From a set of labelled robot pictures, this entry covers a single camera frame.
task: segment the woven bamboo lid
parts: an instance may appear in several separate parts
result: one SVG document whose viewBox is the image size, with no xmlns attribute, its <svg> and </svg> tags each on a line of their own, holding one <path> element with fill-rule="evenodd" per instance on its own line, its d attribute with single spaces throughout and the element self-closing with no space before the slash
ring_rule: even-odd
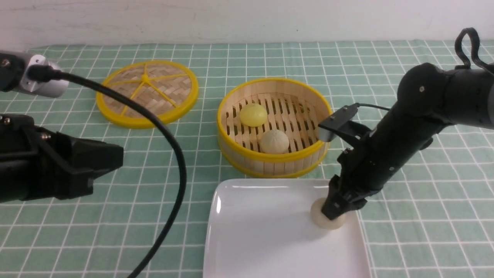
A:
<svg viewBox="0 0 494 278">
<path fill-rule="evenodd" d="M 154 113 L 165 124 L 185 115 L 195 104 L 199 86 L 188 68 L 170 61 L 135 63 L 111 74 L 103 85 Z M 96 103 L 112 123 L 134 129 L 154 125 L 133 109 L 98 92 Z"/>
</svg>

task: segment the white wall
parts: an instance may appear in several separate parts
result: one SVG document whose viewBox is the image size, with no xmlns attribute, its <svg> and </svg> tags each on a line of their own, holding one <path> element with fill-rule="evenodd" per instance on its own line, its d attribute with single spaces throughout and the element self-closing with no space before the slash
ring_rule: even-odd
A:
<svg viewBox="0 0 494 278">
<path fill-rule="evenodd" d="M 0 0 L 0 47 L 494 39 L 493 0 Z"/>
</svg>

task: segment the yellow plastic rim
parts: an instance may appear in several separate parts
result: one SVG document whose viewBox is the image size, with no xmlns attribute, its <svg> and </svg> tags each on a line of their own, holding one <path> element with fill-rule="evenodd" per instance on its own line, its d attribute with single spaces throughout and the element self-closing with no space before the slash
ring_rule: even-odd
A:
<svg viewBox="0 0 494 278">
<path fill-rule="evenodd" d="M 171 61 L 152 60 L 152 61 L 139 62 L 139 63 L 135 63 L 132 65 L 126 66 L 124 68 L 121 68 L 118 71 L 113 72 L 111 75 L 109 75 L 105 79 L 105 81 L 103 81 L 102 84 L 103 85 L 109 84 L 110 81 L 117 74 L 119 74 L 123 71 L 129 70 L 133 67 L 142 66 L 142 65 L 144 65 L 145 69 L 146 69 L 146 65 L 151 64 L 151 63 L 153 63 L 153 64 L 167 64 L 167 65 L 171 65 L 173 67 L 176 67 L 178 69 L 181 69 L 182 71 L 185 72 L 185 74 L 189 77 L 189 79 L 191 81 L 190 93 L 187 96 L 187 98 L 185 99 L 185 101 L 183 101 L 183 103 L 181 103 L 179 106 L 175 107 L 173 110 L 170 110 L 164 114 L 156 115 L 164 124 L 169 124 L 169 123 L 172 123 L 172 122 L 178 120 L 179 118 L 183 117 L 187 112 L 189 112 L 190 109 L 192 109 L 192 107 L 196 103 L 198 95 L 199 95 L 199 83 L 197 81 L 196 75 L 187 67 L 185 67 L 181 64 L 175 63 L 175 62 L 171 62 Z M 165 79 L 165 78 L 173 78 L 173 77 L 176 77 L 176 76 L 170 75 L 169 77 L 164 76 L 163 78 Z M 131 118 L 131 117 L 126 117 L 126 116 L 115 113 L 112 109 L 110 109 L 105 104 L 105 101 L 103 100 L 103 96 L 104 95 L 102 93 L 97 92 L 96 104 L 97 104 L 99 110 L 101 111 L 101 113 L 103 114 L 103 116 L 105 118 L 107 118 L 110 122 L 112 122 L 116 125 L 119 125 L 119 126 L 130 128 L 130 129 L 148 129 L 148 128 L 154 127 L 154 125 L 146 118 Z"/>
<path fill-rule="evenodd" d="M 284 82 L 291 82 L 291 83 L 297 84 L 299 86 L 303 86 L 306 89 L 310 90 L 312 93 L 316 94 L 321 99 L 321 101 L 324 103 L 324 105 L 328 108 L 328 111 L 329 111 L 329 114 L 330 115 L 333 113 L 332 110 L 331 110 L 331 107 L 329 106 L 329 103 L 326 101 L 326 99 L 324 98 L 324 96 L 322 94 L 320 94 L 318 91 L 316 91 L 315 89 L 313 89 L 312 87 L 310 87 L 309 85 L 307 85 L 307 84 L 304 84 L 304 83 L 299 82 L 299 81 L 296 81 L 296 80 L 287 79 L 287 78 L 261 78 L 261 79 L 255 79 L 255 80 L 252 80 L 252 81 L 243 83 L 243 84 L 239 85 L 238 87 L 236 87 L 235 89 L 231 90 L 224 97 L 224 99 L 221 101 L 220 106 L 218 108 L 218 113 L 217 113 L 217 116 L 216 116 L 216 124 L 218 125 L 218 134 L 236 152 L 240 153 L 241 155 L 243 155 L 243 156 L 245 156 L 247 158 L 258 160 L 258 161 L 262 161 L 262 162 L 279 163 L 279 162 L 295 161 L 295 160 L 303 159 L 303 158 L 311 155 L 312 153 L 318 151 L 325 144 L 324 142 L 322 142 L 320 140 L 318 140 L 317 142 L 315 142 L 314 144 L 312 144 L 311 146 L 309 146 L 309 147 L 307 147 L 305 149 L 302 149 L 302 150 L 299 150 L 299 151 L 295 151 L 295 152 L 291 152 L 291 153 L 284 153 L 284 154 L 262 153 L 262 152 L 257 152 L 257 151 L 253 151 L 253 150 L 247 149 L 247 148 L 245 148 L 245 147 L 243 147 L 243 146 L 235 143 L 235 141 L 233 141 L 227 135 L 226 130 L 221 125 L 221 108 L 225 105 L 226 99 L 228 97 L 230 97 L 233 93 L 235 93 L 237 90 L 239 90 L 242 87 L 245 87 L 245 86 L 248 86 L 250 84 L 257 83 L 257 82 L 267 82 L 267 81 L 284 81 Z"/>
<path fill-rule="evenodd" d="M 321 158 L 316 161 L 314 164 L 312 164 L 311 166 L 301 170 L 301 171 L 298 171 L 298 172 L 295 172 L 295 173 L 291 173 L 291 174 L 286 174 L 286 175 L 266 175 L 266 174 L 261 174 L 259 172 L 254 172 L 252 170 L 249 170 L 245 167 L 242 167 L 240 166 L 237 162 L 235 162 L 233 159 L 231 159 L 228 154 L 226 154 L 226 152 L 223 151 L 223 148 L 221 147 L 221 145 L 219 146 L 219 149 L 220 151 L 223 153 L 223 156 L 226 158 L 226 160 L 234 167 L 236 168 L 237 170 L 239 170 L 240 172 L 248 175 L 248 176 L 251 176 L 251 177 L 254 177 L 254 178 L 271 178 L 271 179 L 284 179 L 284 178 L 298 178 L 300 176 L 303 176 L 305 174 L 308 174 L 310 173 L 312 170 L 316 169 L 319 164 L 324 160 L 324 157 L 326 156 L 326 153 L 328 152 L 328 149 L 325 149 L 324 150 L 324 153 L 323 155 L 321 156 Z"/>
</svg>

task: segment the cable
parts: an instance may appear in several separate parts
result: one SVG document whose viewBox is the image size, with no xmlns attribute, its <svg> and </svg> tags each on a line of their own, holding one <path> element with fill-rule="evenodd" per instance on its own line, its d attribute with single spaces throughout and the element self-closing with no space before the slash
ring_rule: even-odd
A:
<svg viewBox="0 0 494 278">
<path fill-rule="evenodd" d="M 136 103 L 135 101 L 131 100 L 130 98 L 121 95 L 104 85 L 101 85 L 97 82 L 94 82 L 92 80 L 74 74 L 65 73 L 59 70 L 54 70 L 50 66 L 37 66 L 37 65 L 31 66 L 28 70 L 28 75 L 31 79 L 38 80 L 39 82 L 48 82 L 50 80 L 66 80 L 87 87 L 89 89 L 95 90 L 97 92 L 100 92 L 124 105 L 127 105 L 131 109 L 135 110 L 137 113 L 144 116 L 146 119 L 150 120 L 160 130 L 160 132 L 164 135 L 166 140 L 168 140 L 168 142 L 171 145 L 171 148 L 175 152 L 175 156 L 177 158 L 177 163 L 178 163 L 178 171 L 180 175 L 177 198 L 170 212 L 170 216 L 168 217 L 168 220 L 166 221 L 163 230 L 156 238 L 155 243 L 148 251 L 146 256 L 139 263 L 139 265 L 137 265 L 134 271 L 132 271 L 132 273 L 128 276 L 128 278 L 136 278 L 149 264 L 149 262 L 151 261 L 151 259 L 156 254 L 159 247 L 165 240 L 166 235 L 170 231 L 170 228 L 173 225 L 173 222 L 175 221 L 175 218 L 178 215 L 178 211 L 180 210 L 180 206 L 182 205 L 185 196 L 185 189 L 187 186 L 187 167 L 185 165 L 185 158 L 182 149 L 180 148 L 180 145 L 178 144 L 177 140 L 173 137 L 171 132 L 168 130 L 168 128 L 164 126 L 163 123 L 153 113 L 151 113 L 149 110 L 147 110 L 140 104 Z"/>
<path fill-rule="evenodd" d="M 379 105 L 374 105 L 374 104 L 358 103 L 358 102 L 357 102 L 357 105 L 358 105 L 359 107 L 360 107 L 360 106 L 365 106 L 365 107 L 372 107 L 372 108 L 377 108 L 377 109 L 382 109 L 382 110 L 389 111 L 389 108 L 382 107 L 382 106 L 379 106 Z"/>
</svg>

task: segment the white rectangular plate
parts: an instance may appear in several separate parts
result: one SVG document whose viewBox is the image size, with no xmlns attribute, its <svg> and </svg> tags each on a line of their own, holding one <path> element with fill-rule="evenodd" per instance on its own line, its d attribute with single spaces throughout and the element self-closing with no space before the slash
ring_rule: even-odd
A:
<svg viewBox="0 0 494 278">
<path fill-rule="evenodd" d="M 209 214 L 203 278 L 370 278 L 356 212 L 334 231 L 312 222 L 312 203 L 327 194 L 327 180 L 222 182 Z"/>
</svg>

